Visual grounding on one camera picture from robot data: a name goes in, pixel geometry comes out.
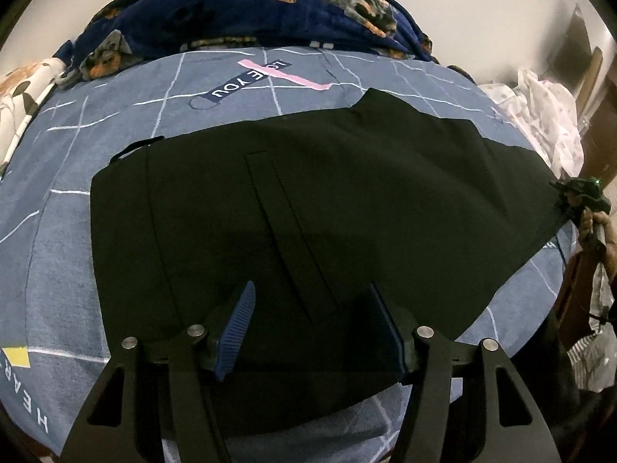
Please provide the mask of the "right hand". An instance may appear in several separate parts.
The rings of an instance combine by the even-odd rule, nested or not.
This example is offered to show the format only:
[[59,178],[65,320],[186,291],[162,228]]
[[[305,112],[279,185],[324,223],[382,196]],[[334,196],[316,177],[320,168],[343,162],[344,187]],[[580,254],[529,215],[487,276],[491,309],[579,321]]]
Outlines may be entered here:
[[616,295],[616,230],[608,214],[585,208],[579,222],[578,242],[584,250],[598,256],[608,275],[613,295]]

